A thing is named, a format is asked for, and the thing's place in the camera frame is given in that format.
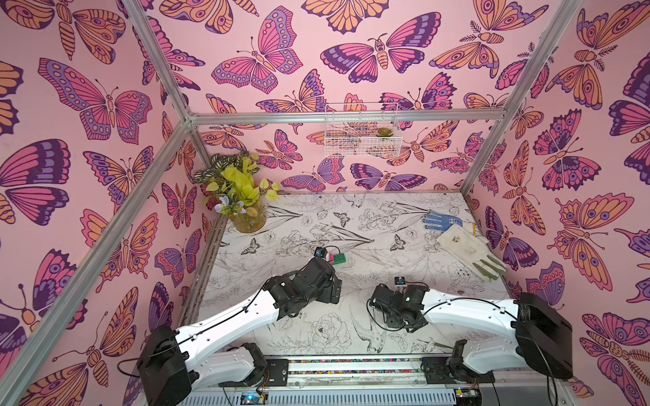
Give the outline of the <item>green lego brick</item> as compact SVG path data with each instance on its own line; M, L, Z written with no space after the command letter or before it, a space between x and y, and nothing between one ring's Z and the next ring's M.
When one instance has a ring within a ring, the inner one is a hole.
M346 257L344 253L335 254L333 256L334 256L334 263L332 265L343 264L346 262Z

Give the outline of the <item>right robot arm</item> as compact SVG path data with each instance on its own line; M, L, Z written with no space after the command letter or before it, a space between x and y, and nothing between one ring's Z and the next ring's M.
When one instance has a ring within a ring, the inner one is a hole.
M379 284L367 301L391 332L414 333L450 324L489 333L489 339L458 340L438 372L460 382L493 377L496 370L528 367L545 377L573 377L572 325L534 294L517 299L479 299L446 294L422 284L400 290Z

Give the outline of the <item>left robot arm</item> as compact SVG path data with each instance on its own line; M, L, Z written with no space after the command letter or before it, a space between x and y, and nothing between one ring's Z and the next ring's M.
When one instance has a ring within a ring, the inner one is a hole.
M255 343L223 348L257 328L296 317L309 304L336 305L342 281L313 257L300 270L267 279L251 297L191 325L152 331L135 366L149 405L178 405L193 390L229 382L253 386L267 368Z

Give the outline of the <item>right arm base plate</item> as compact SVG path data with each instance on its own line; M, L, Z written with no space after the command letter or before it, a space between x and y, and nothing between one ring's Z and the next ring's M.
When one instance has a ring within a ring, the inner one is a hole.
M479 374L458 357L428 356L421 359L427 384L495 383L492 372Z

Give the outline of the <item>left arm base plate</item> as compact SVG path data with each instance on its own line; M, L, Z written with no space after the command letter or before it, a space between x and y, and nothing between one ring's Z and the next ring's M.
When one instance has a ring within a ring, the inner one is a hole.
M266 360L255 366L252 373L243 381L222 382L219 387L285 387L289 377L288 359Z

